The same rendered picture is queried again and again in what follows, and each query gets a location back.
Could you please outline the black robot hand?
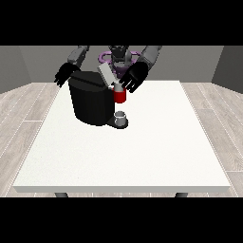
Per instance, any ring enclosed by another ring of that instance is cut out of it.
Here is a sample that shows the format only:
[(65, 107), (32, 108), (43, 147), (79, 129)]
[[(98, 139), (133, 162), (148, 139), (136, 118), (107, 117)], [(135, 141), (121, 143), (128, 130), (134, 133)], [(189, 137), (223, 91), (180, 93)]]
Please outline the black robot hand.
[(77, 70), (80, 69), (76, 65), (64, 63), (56, 73), (54, 83), (59, 87), (62, 87), (63, 84), (70, 78), (71, 74)]
[(145, 62), (135, 62), (124, 73), (120, 79), (123, 88), (133, 93), (146, 79), (148, 65)]

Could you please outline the red pod holder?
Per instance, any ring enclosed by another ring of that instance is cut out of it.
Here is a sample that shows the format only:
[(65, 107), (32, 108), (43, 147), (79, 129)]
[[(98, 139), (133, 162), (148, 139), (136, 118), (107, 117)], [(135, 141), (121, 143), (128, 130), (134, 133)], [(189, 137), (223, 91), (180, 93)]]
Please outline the red pod holder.
[(126, 101), (126, 89), (123, 91), (117, 92), (116, 90), (113, 90), (114, 94), (114, 102), (115, 103), (124, 103)]

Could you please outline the pale grey machine lid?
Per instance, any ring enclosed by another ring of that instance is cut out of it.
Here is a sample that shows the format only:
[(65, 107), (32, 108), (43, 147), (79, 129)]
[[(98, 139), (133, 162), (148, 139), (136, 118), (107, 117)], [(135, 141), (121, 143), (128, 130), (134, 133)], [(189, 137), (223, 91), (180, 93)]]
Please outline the pale grey machine lid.
[(116, 78), (115, 78), (114, 74), (112, 73), (108, 63), (103, 63), (103, 64), (99, 65), (98, 71), (101, 74), (106, 86), (110, 86), (116, 81)]

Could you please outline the black coffee machine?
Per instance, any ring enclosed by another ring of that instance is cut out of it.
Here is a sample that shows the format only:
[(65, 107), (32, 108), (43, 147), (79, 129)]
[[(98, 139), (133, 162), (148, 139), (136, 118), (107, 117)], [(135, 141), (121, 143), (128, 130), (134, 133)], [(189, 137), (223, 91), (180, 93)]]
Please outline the black coffee machine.
[(99, 72), (75, 71), (68, 80), (75, 116), (89, 125), (110, 125), (117, 129), (128, 126), (115, 124), (114, 88), (105, 85)]

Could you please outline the small grey cup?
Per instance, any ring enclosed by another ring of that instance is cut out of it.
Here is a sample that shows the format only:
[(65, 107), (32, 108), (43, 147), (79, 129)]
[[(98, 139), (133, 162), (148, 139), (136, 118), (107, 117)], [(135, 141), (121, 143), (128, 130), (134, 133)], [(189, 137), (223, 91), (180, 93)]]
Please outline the small grey cup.
[(125, 113), (123, 111), (117, 111), (114, 114), (114, 117), (115, 117), (115, 124), (117, 126), (125, 125), (125, 123), (126, 123), (126, 115), (125, 115)]

